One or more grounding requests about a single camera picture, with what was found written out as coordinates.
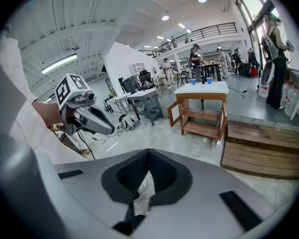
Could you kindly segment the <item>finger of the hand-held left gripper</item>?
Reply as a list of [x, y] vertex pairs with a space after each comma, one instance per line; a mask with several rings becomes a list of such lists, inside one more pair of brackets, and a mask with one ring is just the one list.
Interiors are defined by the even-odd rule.
[[114, 127], [111, 117], [104, 109], [102, 109], [98, 105], [89, 105], [89, 112], [91, 113], [94, 120], [97, 120], [99, 124], [102, 122], [109, 127]]
[[115, 130], [112, 121], [101, 111], [75, 111], [74, 119], [78, 129], [91, 132], [92, 134], [109, 135]]

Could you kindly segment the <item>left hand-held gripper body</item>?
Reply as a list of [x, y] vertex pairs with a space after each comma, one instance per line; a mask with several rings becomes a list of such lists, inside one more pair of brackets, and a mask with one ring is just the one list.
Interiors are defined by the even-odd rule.
[[74, 119], [68, 120], [68, 111], [79, 113], [80, 108], [95, 104], [95, 94], [80, 75], [68, 73], [55, 89], [55, 96], [60, 118], [64, 122], [64, 132], [72, 135], [83, 126], [83, 116], [78, 114]]

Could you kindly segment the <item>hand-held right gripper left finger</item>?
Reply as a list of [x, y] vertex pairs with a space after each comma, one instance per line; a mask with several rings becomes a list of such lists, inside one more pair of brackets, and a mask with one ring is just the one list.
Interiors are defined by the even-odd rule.
[[149, 228], [139, 218], [134, 195], [149, 171], [149, 149], [96, 161], [58, 165], [58, 173], [80, 170], [59, 179], [55, 205], [66, 228]]

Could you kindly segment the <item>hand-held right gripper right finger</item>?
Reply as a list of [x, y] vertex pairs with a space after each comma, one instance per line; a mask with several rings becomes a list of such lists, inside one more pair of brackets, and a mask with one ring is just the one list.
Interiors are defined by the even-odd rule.
[[155, 194], [136, 239], [234, 239], [273, 213], [261, 194], [224, 169], [150, 149]]

